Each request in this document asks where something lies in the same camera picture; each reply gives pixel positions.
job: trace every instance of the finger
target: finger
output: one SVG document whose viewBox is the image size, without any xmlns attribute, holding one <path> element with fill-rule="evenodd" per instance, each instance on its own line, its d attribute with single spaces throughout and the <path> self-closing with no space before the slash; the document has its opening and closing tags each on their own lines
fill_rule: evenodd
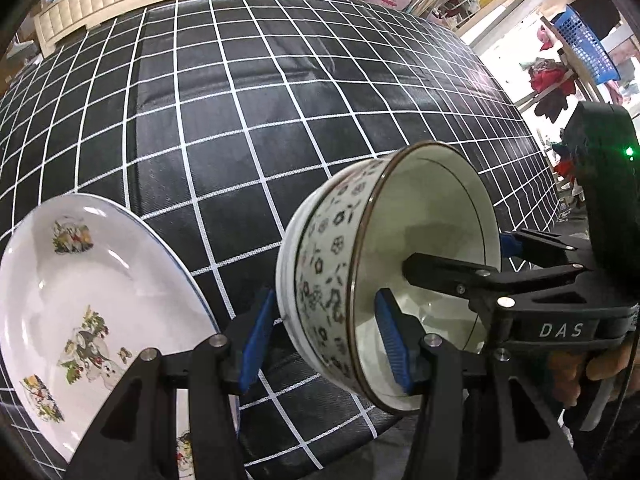
<svg viewBox="0 0 640 480">
<path fill-rule="evenodd" d="M 630 355 L 630 342 L 625 342 L 618 348 L 610 348 L 587 364 L 587 377 L 591 381 L 601 381 L 619 374 L 629 364 Z"/>
<path fill-rule="evenodd" d="M 629 387 L 626 390 L 626 396 L 630 397 L 633 394 L 640 392 L 640 367 L 634 367 L 634 371 L 631 373 L 631 380 L 629 381 Z"/>
<path fill-rule="evenodd" d="M 580 396 L 580 383 L 577 380 L 556 381 L 552 393 L 566 408 L 570 408 L 577 404 Z"/>
<path fill-rule="evenodd" d="M 609 396 L 609 402 L 612 400 L 616 400 L 620 395 L 620 389 L 622 388 L 622 380 L 616 380 L 616 387 L 612 391 Z M 640 392 L 640 367 L 635 367 L 631 373 L 631 378 L 629 379 L 629 386 L 626 389 L 625 397 L 631 397 L 633 394 Z"/>
<path fill-rule="evenodd" d="M 555 351 L 549 354 L 546 365 L 550 370 L 575 370 L 585 358 L 585 354 L 569 354 Z"/>
</svg>

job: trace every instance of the hand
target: hand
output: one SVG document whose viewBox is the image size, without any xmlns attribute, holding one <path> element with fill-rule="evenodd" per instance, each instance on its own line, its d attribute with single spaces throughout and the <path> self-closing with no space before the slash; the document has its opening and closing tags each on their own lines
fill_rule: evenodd
<svg viewBox="0 0 640 480">
<path fill-rule="evenodd" d="M 626 368 L 631 354 L 632 342 L 627 339 L 618 348 L 612 348 L 601 356 L 587 363 L 587 377 L 591 381 L 600 381 L 613 377 Z M 585 354 L 572 355 L 567 352 L 551 352 L 547 361 L 549 370 L 554 375 L 553 396 L 562 402 L 566 408 L 575 406 L 580 396 L 580 376 L 584 370 Z M 635 365 L 640 365 L 640 355 L 636 353 Z M 640 391 L 640 367 L 636 366 L 631 374 L 627 396 Z M 620 394 L 617 385 L 609 401 L 615 400 Z"/>
</svg>

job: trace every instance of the blue plastic basket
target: blue plastic basket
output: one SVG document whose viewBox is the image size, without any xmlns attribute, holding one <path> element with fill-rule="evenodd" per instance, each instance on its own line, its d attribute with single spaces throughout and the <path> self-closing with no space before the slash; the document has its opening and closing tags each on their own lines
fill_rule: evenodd
<svg viewBox="0 0 640 480">
<path fill-rule="evenodd" d="M 596 84 L 620 81 L 618 69 L 598 37 L 570 6 L 553 21 L 560 35 L 589 69 Z"/>
</svg>

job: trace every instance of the das logo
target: das logo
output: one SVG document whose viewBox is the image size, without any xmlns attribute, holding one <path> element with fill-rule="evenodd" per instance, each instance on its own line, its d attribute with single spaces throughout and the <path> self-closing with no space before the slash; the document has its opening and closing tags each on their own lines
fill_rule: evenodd
<svg viewBox="0 0 640 480">
<path fill-rule="evenodd" d="M 556 324 L 545 323 L 542 325 L 542 330 L 540 330 L 539 338 L 553 337 L 553 338 L 566 338 L 566 337 L 580 337 L 582 334 L 582 328 L 584 327 L 584 323 L 576 323 L 576 324 Z"/>
</svg>

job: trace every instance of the blue gripper pad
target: blue gripper pad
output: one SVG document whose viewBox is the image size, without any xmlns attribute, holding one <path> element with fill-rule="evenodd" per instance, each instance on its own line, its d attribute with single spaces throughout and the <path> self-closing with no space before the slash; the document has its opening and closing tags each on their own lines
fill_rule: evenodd
<svg viewBox="0 0 640 480">
<path fill-rule="evenodd" d="M 394 379 L 402 390 L 409 394 L 414 389 L 414 381 L 411 377 L 410 353 L 402 340 L 397 324 L 398 316 L 404 316 L 404 314 L 402 314 L 396 298 L 388 288 L 381 288 L 377 291 L 375 313 L 382 342 L 385 345 L 386 357 L 389 359 Z"/>
<path fill-rule="evenodd" d="M 276 294 L 273 290 L 267 296 L 260 307 L 254 327 L 242 349 L 242 365 L 238 385 L 242 393 L 246 393 L 258 376 L 258 371 L 262 366 L 264 355 L 271 337 L 273 329 L 273 316 L 271 310 L 276 301 Z"/>
<path fill-rule="evenodd" d="M 503 258 L 512 258 L 522 254 L 522 243 L 511 233 L 500 233 L 500 252 Z"/>
</svg>

